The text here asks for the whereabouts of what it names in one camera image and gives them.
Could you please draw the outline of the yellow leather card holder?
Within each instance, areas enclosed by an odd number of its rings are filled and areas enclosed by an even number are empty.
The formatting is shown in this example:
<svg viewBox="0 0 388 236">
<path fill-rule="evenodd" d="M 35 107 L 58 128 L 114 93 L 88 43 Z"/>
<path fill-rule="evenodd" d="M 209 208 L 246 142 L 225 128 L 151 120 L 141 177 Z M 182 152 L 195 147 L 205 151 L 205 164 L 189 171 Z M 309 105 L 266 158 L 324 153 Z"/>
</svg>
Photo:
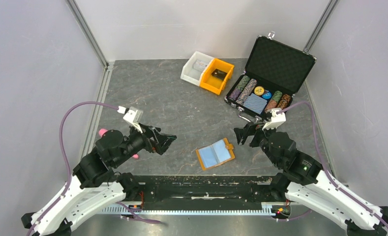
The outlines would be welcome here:
<svg viewBox="0 0 388 236">
<path fill-rule="evenodd" d="M 234 146 L 227 138 L 223 138 L 212 145 L 196 150 L 196 155 L 203 171 L 215 168 L 235 159 Z"/>
</svg>

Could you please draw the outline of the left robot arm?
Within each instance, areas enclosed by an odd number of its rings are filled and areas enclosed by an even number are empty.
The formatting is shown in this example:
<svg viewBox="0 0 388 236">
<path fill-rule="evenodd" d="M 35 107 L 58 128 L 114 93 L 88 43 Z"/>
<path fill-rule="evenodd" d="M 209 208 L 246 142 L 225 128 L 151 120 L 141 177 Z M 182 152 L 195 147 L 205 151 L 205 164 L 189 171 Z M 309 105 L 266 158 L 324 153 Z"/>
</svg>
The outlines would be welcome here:
<svg viewBox="0 0 388 236">
<path fill-rule="evenodd" d="M 154 126 L 131 127 L 125 136 L 107 130 L 90 153 L 74 167 L 70 179 L 41 210 L 21 217 L 29 236 L 69 236 L 84 221 L 110 204 L 134 200 L 140 185 L 131 173 L 114 171 L 141 150 L 163 155 L 176 135 Z"/>
</svg>

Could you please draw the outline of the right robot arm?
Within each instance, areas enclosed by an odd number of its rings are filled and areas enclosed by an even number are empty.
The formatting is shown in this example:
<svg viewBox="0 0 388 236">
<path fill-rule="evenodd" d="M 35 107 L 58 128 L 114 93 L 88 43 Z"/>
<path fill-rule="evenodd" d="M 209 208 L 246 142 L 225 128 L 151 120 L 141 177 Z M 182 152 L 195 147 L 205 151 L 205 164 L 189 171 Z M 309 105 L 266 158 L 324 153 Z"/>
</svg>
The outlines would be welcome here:
<svg viewBox="0 0 388 236">
<path fill-rule="evenodd" d="M 348 236 L 388 233 L 388 206 L 376 206 L 358 197 L 326 172 L 319 161 L 299 151 L 286 132 L 248 123 L 244 128 L 234 128 L 234 133 L 240 145 L 251 136 L 250 147 L 260 147 L 281 171 L 269 187 L 274 200 L 304 205 L 344 229 Z"/>
</svg>

